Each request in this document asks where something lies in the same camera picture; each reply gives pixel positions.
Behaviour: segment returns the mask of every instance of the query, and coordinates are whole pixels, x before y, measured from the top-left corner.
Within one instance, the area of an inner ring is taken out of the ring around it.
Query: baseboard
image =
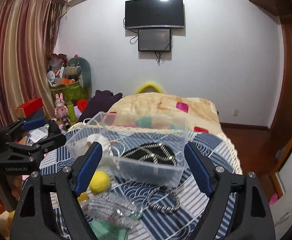
[[[269,131],[269,128],[267,126],[249,125],[249,124],[238,124],[238,123],[225,123],[225,122],[221,122],[221,127],[222,128],[236,128],[236,129]]]

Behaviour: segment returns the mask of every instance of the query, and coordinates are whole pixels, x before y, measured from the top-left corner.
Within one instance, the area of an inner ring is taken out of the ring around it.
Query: clear plastic bag
[[[110,192],[82,202],[81,208],[93,219],[105,220],[123,228],[137,226],[142,215],[142,210],[134,201]]]
[[[57,54],[53,54],[49,62],[49,65],[51,66],[51,70],[53,70],[56,73],[57,70],[61,69],[63,63],[64,60],[62,59],[62,57],[58,56]]]

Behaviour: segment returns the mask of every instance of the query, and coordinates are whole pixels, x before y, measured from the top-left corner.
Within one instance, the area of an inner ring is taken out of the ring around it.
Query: wooden door
[[[280,17],[284,46],[284,75],[281,95],[270,129],[276,150],[284,148],[292,138],[292,14]]]

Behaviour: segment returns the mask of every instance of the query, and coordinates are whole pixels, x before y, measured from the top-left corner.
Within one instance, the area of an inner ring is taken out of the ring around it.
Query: purple clothing
[[[122,93],[113,95],[109,90],[96,90],[95,96],[89,100],[88,105],[79,117],[78,122],[83,122],[86,118],[92,118],[100,111],[108,112],[112,105],[120,99],[122,99]]]

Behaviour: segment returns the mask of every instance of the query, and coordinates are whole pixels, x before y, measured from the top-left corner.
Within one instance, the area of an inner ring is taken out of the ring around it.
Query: black and white rope
[[[161,157],[160,155],[153,153],[151,150],[151,148],[157,148],[159,147],[163,153],[166,155],[166,158]],[[138,150],[142,150],[144,152],[147,153],[147,155],[144,155],[142,158],[140,158],[138,161],[144,161],[148,158],[153,158],[153,162],[155,164],[158,164],[158,159],[163,160],[163,161],[172,161],[173,165],[176,166],[177,165],[177,161],[174,158],[174,156],[172,156],[168,150],[166,149],[165,145],[162,145],[161,143],[153,143],[153,144],[149,144],[149,145],[144,145],[144,146],[139,146],[136,149],[132,150],[131,152],[128,152],[125,155],[122,155],[122,158],[128,158],[130,155],[134,154],[136,151]]]
[[[174,199],[175,201],[175,206],[174,207],[167,207],[167,206],[161,206],[156,204],[155,202],[151,201],[151,198],[153,197],[154,194],[156,194],[159,190],[165,190],[166,192],[168,192]],[[168,187],[156,187],[155,189],[153,189],[151,192],[148,193],[147,196],[147,205],[148,207],[158,210],[158,211],[162,211],[162,212],[175,212],[179,209],[181,202],[179,200],[179,197],[177,195],[177,192],[172,189],[172,188],[168,188]]]

